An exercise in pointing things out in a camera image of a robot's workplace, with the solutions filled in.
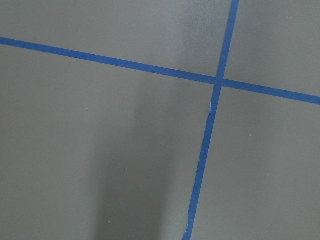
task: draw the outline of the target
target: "gray floor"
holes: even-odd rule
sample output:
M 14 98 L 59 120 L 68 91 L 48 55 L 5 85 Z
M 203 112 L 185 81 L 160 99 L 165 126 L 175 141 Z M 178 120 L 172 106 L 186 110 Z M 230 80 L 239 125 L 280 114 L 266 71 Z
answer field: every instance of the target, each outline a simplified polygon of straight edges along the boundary
M 0 37 L 215 76 L 230 5 L 4 0 Z M 225 78 L 320 96 L 319 22 L 240 0 Z M 0 45 L 0 239 L 181 240 L 212 90 Z M 320 239 L 319 121 L 223 88 L 192 239 Z

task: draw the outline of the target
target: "gray surface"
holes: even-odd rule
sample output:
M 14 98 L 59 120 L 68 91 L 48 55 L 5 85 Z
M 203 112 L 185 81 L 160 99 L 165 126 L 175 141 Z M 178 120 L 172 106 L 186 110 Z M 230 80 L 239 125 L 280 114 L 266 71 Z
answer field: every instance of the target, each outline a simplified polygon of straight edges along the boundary
M 0 36 L 215 76 L 230 4 L 2 0 Z
M 0 238 L 180 240 L 213 87 L 0 54 Z
M 320 239 L 320 107 L 224 88 L 194 240 Z
M 320 1 L 241 0 L 225 78 L 320 96 Z

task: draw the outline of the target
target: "gray painted floor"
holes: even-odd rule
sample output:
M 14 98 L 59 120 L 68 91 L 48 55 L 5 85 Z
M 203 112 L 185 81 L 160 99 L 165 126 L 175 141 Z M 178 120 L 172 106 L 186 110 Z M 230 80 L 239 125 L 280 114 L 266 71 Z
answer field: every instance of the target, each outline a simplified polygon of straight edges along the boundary
M 9 1 L 0 37 L 215 76 L 231 1 Z M 225 78 L 320 96 L 320 2 L 240 0 Z M 0 45 L 0 239 L 181 240 L 213 86 Z M 223 88 L 193 240 L 320 239 L 320 106 Z

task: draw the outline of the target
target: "blue line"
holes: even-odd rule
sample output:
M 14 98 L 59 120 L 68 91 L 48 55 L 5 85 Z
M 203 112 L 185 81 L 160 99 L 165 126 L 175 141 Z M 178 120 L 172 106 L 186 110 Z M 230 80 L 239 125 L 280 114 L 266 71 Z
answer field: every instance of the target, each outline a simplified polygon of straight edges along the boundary
M 218 111 L 221 89 L 222 89 L 223 82 L 224 82 L 224 76 L 225 76 L 225 71 L 226 71 L 226 67 L 227 67 L 227 61 L 228 61 L 228 55 L 229 55 L 229 50 L 230 50 L 230 46 L 231 46 L 232 35 L 234 32 L 234 27 L 235 27 L 235 23 L 236 23 L 238 6 L 239 6 L 239 0 L 232 0 L 230 12 L 229 12 L 229 17 L 228 17 L 228 22 L 226 25 L 222 50 L 221 50 L 221 54 L 220 54 L 219 66 L 218 66 L 217 73 L 216 73 L 217 79 L 221 80 L 221 82 L 217 83 L 214 86 L 213 92 L 212 92 L 212 98 L 211 98 L 211 103 L 210 103 L 211 104 L 210 105 L 210 112 L 209 112 L 209 116 L 207 118 L 206 125 L 205 125 L 204 136 L 203 136 L 201 152 L 200 152 L 200 157 L 199 157 L 199 163 L 198 163 L 198 167 L 196 169 L 196 175 L 195 175 L 193 190 L 192 190 L 192 194 L 191 194 L 191 200 L 190 200 L 189 211 L 188 211 L 188 223 L 187 223 L 186 230 L 185 230 L 185 233 L 183 235 L 182 240 L 191 240 L 192 231 L 193 231 L 194 224 L 195 224 L 195 218 L 196 218 L 196 213 L 197 213 L 197 208 L 198 208 L 198 203 L 199 203 L 201 186 L 202 186 L 202 182 L 204 179 L 211 137 L 212 137 L 212 133 L 214 130 L 215 119 L 216 119 L 216 115 L 217 115 L 217 111 Z
M 55 55 L 60 55 L 60 56 L 65 56 L 70 58 L 86 60 L 90 62 L 113 65 L 121 68 L 133 69 L 133 70 L 138 70 L 142 72 L 154 73 L 154 74 L 159 74 L 159 75 L 164 75 L 164 76 L 169 76 L 169 77 L 174 77 L 179 79 L 186 79 L 186 80 L 196 81 L 196 82 L 205 83 L 205 84 L 219 85 L 222 82 L 222 86 L 228 87 L 228 88 L 239 89 L 243 91 L 249 91 L 249 92 L 254 92 L 259 94 L 265 94 L 265 95 L 320 105 L 319 96 L 314 96 L 314 95 L 309 95 L 309 94 L 304 94 L 304 93 L 299 93 L 294 91 L 287 91 L 287 90 L 282 90 L 282 89 L 272 88 L 267 86 L 255 85 L 255 84 L 250 84 L 250 83 L 245 83 L 240 81 L 228 80 L 228 79 L 222 80 L 221 77 L 217 78 L 213 76 L 191 73 L 187 71 L 180 71 L 180 70 L 175 70 L 175 69 L 170 69 L 170 68 L 165 68 L 160 66 L 153 66 L 153 65 L 143 64 L 139 62 L 127 61 L 127 60 L 95 55 L 95 54 L 85 53 L 80 51 L 73 51 L 73 50 L 68 50 L 64 48 L 47 46 L 47 45 L 20 41 L 20 40 L 14 40 L 14 39 L 4 38 L 4 37 L 0 37 L 0 44 L 48 53 L 48 54 L 55 54 Z M 226 55 L 221 55 L 221 56 L 224 57 L 223 61 L 226 62 L 226 59 L 227 59 Z M 225 65 L 219 64 L 219 67 L 218 67 L 219 76 L 222 76 L 221 73 L 223 73 L 223 71 L 225 71 L 226 69 L 226 67 L 223 67 L 223 66 Z
M 228 55 L 229 55 L 229 50 L 231 46 L 231 39 L 234 33 L 234 27 L 236 23 L 238 6 L 239 6 L 239 0 L 232 0 L 230 12 L 229 12 L 229 18 L 228 18 L 228 22 L 225 30 L 221 55 L 220 55 L 219 66 L 216 72 L 217 79 L 223 79 L 225 77 Z
M 223 86 L 227 88 L 232 88 L 232 89 L 239 89 L 239 90 L 254 92 L 258 94 L 265 94 L 265 95 L 280 97 L 284 99 L 292 99 L 296 101 L 320 105 L 319 96 L 312 96 L 312 95 L 303 94 L 303 93 L 294 92 L 294 91 L 281 90 L 277 88 L 260 86 L 260 85 L 255 85 L 255 84 L 250 84 L 250 83 L 245 83 L 240 81 L 228 80 L 228 79 L 223 80 Z
M 153 65 L 143 64 L 139 62 L 127 61 L 127 60 L 117 59 L 117 58 L 108 57 L 108 56 L 95 55 L 95 54 L 85 53 L 81 51 L 68 50 L 64 48 L 47 46 L 47 45 L 42 45 L 42 44 L 37 44 L 32 42 L 14 40 L 10 38 L 0 37 L 0 44 L 22 48 L 22 49 L 39 51 L 43 53 L 65 56 L 69 58 L 82 59 L 82 60 L 87 60 L 87 61 L 101 63 L 101 64 L 113 65 L 117 67 L 133 69 L 133 70 L 143 71 L 147 73 L 159 74 L 159 75 L 164 75 L 164 76 L 169 76 L 169 77 L 174 77 L 179 79 L 187 79 L 187 80 L 192 80 L 192 81 L 201 82 L 205 84 L 216 84 L 220 82 L 213 76 L 206 76 L 206 75 L 191 73 L 187 71 L 180 71 L 180 70 L 175 70 L 175 69 L 170 69 L 170 68 L 165 68 L 160 66 L 153 66 Z

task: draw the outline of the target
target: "blue tape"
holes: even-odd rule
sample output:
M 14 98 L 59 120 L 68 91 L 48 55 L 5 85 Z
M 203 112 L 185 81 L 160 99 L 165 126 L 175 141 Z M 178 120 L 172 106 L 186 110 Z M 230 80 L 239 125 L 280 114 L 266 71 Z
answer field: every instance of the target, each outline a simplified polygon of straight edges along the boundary
M 232 89 L 244 90 L 248 92 L 258 93 L 258 94 L 265 94 L 275 97 L 280 97 L 284 99 L 292 99 L 296 101 L 306 102 L 310 104 L 318 104 L 320 105 L 320 97 L 319 96 L 312 96 L 308 94 L 303 94 L 294 91 L 287 91 L 281 90 L 277 88 L 267 87 L 267 86 L 260 86 L 240 81 L 233 81 L 224 79 L 223 86 Z
M 113 65 L 121 68 L 133 69 L 138 71 L 143 71 L 147 73 L 159 74 L 179 79 L 187 79 L 196 82 L 201 82 L 205 84 L 216 84 L 217 79 L 213 76 L 206 76 L 197 73 L 191 73 L 187 71 L 180 71 L 160 66 L 153 66 L 148 64 L 143 64 L 139 62 L 127 61 L 122 59 L 117 59 L 113 57 L 95 55 L 91 53 L 85 53 L 81 51 L 74 51 L 68 50 L 64 48 L 54 47 L 54 46 L 47 46 L 37 43 L 31 43 L 26 41 L 14 40 L 10 38 L 0 37 L 0 44 L 22 48 L 22 49 L 29 49 L 34 51 L 39 51 L 43 53 L 55 54 L 60 56 L 65 56 L 69 58 L 87 60 L 91 62 Z
M 213 85 L 222 84 L 224 87 L 228 87 L 228 88 L 239 89 L 239 90 L 244 90 L 244 91 L 249 91 L 254 93 L 266 94 L 270 96 L 275 96 L 275 97 L 280 97 L 285 99 L 292 99 L 296 101 L 320 105 L 319 96 L 313 96 L 313 95 L 298 93 L 294 91 L 287 91 L 287 90 L 282 90 L 282 89 L 277 89 L 277 88 L 272 88 L 267 86 L 260 86 L 260 85 L 255 85 L 255 84 L 250 84 L 250 83 L 245 83 L 240 81 L 223 79 L 223 77 L 221 76 L 222 76 L 222 73 L 224 74 L 226 70 L 226 63 L 228 59 L 227 58 L 228 54 L 224 54 L 226 53 L 225 50 L 222 52 L 223 54 L 221 55 L 221 57 L 223 59 L 220 61 L 219 67 L 218 67 L 217 76 L 220 76 L 218 78 L 218 77 L 207 76 L 207 75 L 202 75 L 202 74 L 197 74 L 197 73 L 192 73 L 187 71 L 180 71 L 180 70 L 175 70 L 175 69 L 170 69 L 170 68 L 165 68 L 160 66 L 143 64 L 139 62 L 127 61 L 127 60 L 122 60 L 122 59 L 117 59 L 117 58 L 112 58 L 107 56 L 95 55 L 91 53 L 73 51 L 73 50 L 68 50 L 68 49 L 59 48 L 59 47 L 14 40 L 14 39 L 5 38 L 5 37 L 0 37 L 0 44 L 12 46 L 16 48 L 34 50 L 34 51 L 48 53 L 48 54 L 65 56 L 69 58 L 76 58 L 76 59 L 81 59 L 81 60 L 86 60 L 86 61 L 91 61 L 96 63 L 113 65 L 116 67 L 133 69 L 133 70 L 138 70 L 138 71 L 147 72 L 147 73 L 159 74 L 159 75 L 164 75 L 164 76 L 169 76 L 169 77 L 174 77 L 179 79 L 186 79 L 186 80 L 196 81 L 196 82 L 205 83 L 205 84 L 213 84 Z M 227 50 L 229 51 L 229 47 L 226 43 L 223 44 L 222 48 L 223 49 L 227 48 Z
M 201 186 L 204 179 L 211 137 L 214 130 L 215 119 L 218 111 L 221 89 L 224 82 L 224 76 L 225 76 L 226 67 L 227 67 L 232 35 L 234 32 L 235 23 L 236 23 L 238 6 L 239 6 L 239 0 L 232 0 L 228 22 L 227 22 L 226 30 L 224 34 L 222 50 L 220 54 L 219 66 L 216 73 L 217 79 L 221 80 L 221 82 L 219 82 L 214 86 L 213 92 L 212 92 L 212 98 L 210 103 L 211 108 L 210 108 L 209 116 L 207 118 L 206 125 L 205 125 L 199 162 L 196 169 L 195 180 L 194 180 L 193 190 L 191 194 L 191 200 L 190 200 L 189 211 L 188 211 L 188 223 L 187 223 L 186 230 L 182 240 L 191 239 L 192 231 L 195 224 L 200 191 L 201 191 Z

